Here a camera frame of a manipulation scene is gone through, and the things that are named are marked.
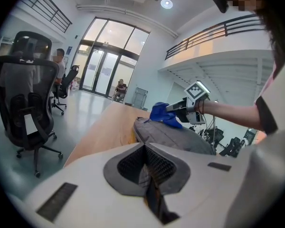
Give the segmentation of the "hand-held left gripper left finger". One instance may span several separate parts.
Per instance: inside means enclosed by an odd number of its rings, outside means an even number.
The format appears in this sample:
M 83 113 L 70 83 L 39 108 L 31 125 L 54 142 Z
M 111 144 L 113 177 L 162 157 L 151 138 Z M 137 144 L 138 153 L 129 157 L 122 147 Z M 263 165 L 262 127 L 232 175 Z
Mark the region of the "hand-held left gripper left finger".
M 145 163 L 145 145 L 137 143 L 110 158 L 104 165 L 103 175 L 107 183 L 118 193 L 143 197 L 146 188 L 139 185 L 139 178 Z

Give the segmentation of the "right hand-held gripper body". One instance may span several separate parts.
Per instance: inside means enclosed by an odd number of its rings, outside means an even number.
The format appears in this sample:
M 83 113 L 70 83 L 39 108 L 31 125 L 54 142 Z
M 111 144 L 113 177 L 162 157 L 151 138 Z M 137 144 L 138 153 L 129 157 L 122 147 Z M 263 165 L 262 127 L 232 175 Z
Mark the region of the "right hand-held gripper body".
M 202 125 L 206 121 L 202 116 L 202 113 L 198 111 L 198 105 L 200 101 L 204 101 L 208 98 L 209 93 L 206 88 L 201 86 L 199 81 L 194 82 L 184 90 L 187 98 L 186 108 L 175 111 L 176 116 L 183 123 L 190 123 L 192 125 Z

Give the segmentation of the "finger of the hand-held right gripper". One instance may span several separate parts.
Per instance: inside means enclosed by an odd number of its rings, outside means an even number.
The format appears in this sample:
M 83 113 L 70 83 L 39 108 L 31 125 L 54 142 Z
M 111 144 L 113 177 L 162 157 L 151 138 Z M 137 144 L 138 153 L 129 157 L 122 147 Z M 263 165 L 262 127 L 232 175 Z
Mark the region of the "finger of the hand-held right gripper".
M 187 98 L 184 97 L 180 101 L 166 106 L 166 111 L 167 112 L 178 111 L 180 109 L 186 108 L 186 106 L 187 106 Z

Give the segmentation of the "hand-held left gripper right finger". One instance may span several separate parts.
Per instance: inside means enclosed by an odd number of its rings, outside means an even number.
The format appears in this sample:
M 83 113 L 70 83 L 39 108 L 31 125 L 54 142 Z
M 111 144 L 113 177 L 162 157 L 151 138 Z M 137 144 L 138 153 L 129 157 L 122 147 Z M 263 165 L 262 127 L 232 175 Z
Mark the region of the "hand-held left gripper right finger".
M 144 147 L 145 164 L 161 195 L 180 192 L 190 177 L 188 164 L 152 143 Z

